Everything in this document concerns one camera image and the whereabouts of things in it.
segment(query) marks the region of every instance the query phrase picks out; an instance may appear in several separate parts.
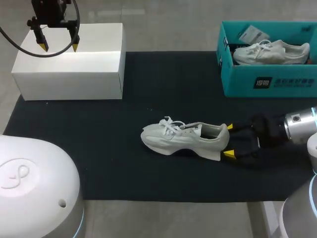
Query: logo on box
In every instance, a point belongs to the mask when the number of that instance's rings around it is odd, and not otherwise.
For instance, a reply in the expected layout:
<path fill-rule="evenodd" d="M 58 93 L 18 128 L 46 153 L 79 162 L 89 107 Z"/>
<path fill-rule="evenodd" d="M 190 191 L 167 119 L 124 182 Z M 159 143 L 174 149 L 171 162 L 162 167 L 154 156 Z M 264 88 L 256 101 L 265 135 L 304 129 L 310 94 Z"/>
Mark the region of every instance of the logo on box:
<path fill-rule="evenodd" d="M 226 50 L 227 50 L 227 47 L 228 47 L 227 37 L 224 37 L 224 38 L 223 38 L 223 45 L 224 45 L 224 50 L 226 51 Z"/>
<path fill-rule="evenodd" d="M 271 82 L 272 82 L 272 77 L 257 77 L 256 81 L 254 82 L 253 88 L 266 89 L 266 88 L 269 88 Z"/>

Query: floor tile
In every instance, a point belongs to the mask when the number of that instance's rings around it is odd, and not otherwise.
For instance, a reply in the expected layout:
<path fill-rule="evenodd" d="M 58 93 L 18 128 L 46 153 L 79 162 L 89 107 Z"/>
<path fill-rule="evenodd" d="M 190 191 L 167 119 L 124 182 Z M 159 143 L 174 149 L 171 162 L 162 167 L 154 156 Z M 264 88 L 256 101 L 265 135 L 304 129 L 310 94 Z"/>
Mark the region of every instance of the floor tile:
<path fill-rule="evenodd" d="M 86 212 L 86 234 L 85 238 L 92 238 L 94 221 L 95 221 L 95 206 L 96 201 L 86 200 L 85 201 L 85 212 Z"/>
<path fill-rule="evenodd" d="M 251 238 L 246 203 L 97 201 L 92 238 Z"/>

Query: shoe box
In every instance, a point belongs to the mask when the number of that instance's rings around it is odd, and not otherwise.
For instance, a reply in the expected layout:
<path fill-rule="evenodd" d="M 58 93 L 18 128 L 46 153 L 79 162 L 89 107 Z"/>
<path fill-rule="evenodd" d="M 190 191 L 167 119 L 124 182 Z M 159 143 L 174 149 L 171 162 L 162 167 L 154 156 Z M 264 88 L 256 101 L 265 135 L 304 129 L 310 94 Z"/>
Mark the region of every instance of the shoe box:
<path fill-rule="evenodd" d="M 256 37 L 271 42 L 309 43 L 307 62 L 239 65 L 232 55 L 236 48 L 249 46 L 241 37 L 250 27 L 257 30 Z M 317 22 L 224 21 L 216 55 L 227 97 L 317 97 Z"/>

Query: white sneaker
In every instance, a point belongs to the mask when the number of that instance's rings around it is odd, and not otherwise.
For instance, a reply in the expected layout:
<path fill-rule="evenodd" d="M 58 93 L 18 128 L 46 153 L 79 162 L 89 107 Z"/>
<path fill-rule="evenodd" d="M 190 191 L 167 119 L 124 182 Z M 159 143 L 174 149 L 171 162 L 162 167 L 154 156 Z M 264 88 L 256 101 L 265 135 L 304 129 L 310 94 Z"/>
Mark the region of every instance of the white sneaker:
<path fill-rule="evenodd" d="M 250 64 L 305 64 L 309 57 L 310 45 L 292 46 L 281 40 L 262 40 L 249 47 L 238 48 L 233 58 L 240 65 Z"/>
<path fill-rule="evenodd" d="M 229 141 L 229 131 L 225 124 L 217 126 L 197 122 L 185 125 L 181 121 L 166 118 L 159 124 L 143 128 L 141 139 L 147 147 L 163 155 L 190 149 L 206 159 L 220 160 L 220 152 Z"/>

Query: white lid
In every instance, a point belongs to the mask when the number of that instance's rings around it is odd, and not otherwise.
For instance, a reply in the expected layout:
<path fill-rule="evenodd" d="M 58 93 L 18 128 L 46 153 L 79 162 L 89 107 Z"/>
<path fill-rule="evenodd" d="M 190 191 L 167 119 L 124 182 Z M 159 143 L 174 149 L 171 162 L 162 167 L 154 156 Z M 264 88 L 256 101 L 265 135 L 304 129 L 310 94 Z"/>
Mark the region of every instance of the white lid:
<path fill-rule="evenodd" d="M 21 47 L 40 55 L 50 55 L 63 50 L 71 41 L 66 28 L 43 29 L 49 46 L 45 52 L 30 30 Z M 70 47 L 65 53 L 51 58 L 38 58 L 18 52 L 12 73 L 35 72 L 118 72 L 122 49 L 122 23 L 80 24 L 79 44 L 74 52 Z"/>
<path fill-rule="evenodd" d="M 76 166 L 62 149 L 0 135 L 1 238 L 47 235 L 71 212 L 79 189 Z"/>

